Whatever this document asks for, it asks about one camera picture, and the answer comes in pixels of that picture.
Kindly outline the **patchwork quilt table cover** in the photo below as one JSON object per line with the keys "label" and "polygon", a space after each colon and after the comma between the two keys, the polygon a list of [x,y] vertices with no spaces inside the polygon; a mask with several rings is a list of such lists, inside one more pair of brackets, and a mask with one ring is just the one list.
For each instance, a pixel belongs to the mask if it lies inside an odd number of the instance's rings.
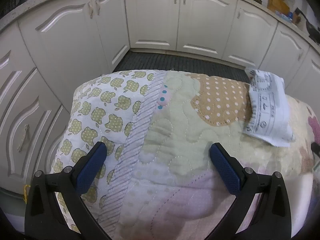
{"label": "patchwork quilt table cover", "polygon": [[51,171],[73,166],[96,142],[107,157],[82,196],[113,239],[204,239],[234,201],[209,157],[211,144],[257,173],[280,172],[297,233],[319,202],[319,124],[287,98],[295,141],[275,147],[244,132],[249,84],[175,71],[106,74],[74,92]]}

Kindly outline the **white printed paper wrapper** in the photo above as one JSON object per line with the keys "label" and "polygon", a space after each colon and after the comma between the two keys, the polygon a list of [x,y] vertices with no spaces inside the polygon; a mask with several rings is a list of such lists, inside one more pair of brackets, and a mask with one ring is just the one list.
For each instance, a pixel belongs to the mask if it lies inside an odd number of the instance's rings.
{"label": "white printed paper wrapper", "polygon": [[252,114],[244,133],[275,147],[290,147],[295,135],[289,124],[290,108],[284,79],[258,69],[251,69],[250,76]]}

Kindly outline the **wooden cutting board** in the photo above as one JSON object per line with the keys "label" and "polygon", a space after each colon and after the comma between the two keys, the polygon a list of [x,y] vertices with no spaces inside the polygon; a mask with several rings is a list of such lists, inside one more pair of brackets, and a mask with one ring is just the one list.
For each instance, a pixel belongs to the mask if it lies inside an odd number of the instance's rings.
{"label": "wooden cutting board", "polygon": [[286,16],[290,13],[289,6],[283,0],[268,0],[267,8],[272,12],[279,12]]}

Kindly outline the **white kitchen cabinets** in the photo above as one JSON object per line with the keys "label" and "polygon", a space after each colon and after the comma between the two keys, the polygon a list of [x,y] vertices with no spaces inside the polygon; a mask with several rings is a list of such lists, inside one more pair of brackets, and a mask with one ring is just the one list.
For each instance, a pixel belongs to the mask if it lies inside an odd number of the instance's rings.
{"label": "white kitchen cabinets", "polygon": [[1,187],[50,170],[75,89],[130,49],[273,70],[286,83],[319,52],[251,0],[29,0],[1,19]]}

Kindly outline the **black ribbed floor mat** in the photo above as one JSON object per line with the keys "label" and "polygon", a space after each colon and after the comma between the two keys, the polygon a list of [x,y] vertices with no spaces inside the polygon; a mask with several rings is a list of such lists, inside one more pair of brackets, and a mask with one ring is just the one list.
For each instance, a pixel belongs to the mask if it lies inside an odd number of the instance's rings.
{"label": "black ribbed floor mat", "polygon": [[208,76],[226,77],[228,79],[249,83],[249,77],[244,70],[221,63],[209,62],[189,57],[137,53],[129,51],[116,66],[115,72],[124,70],[175,70]]}

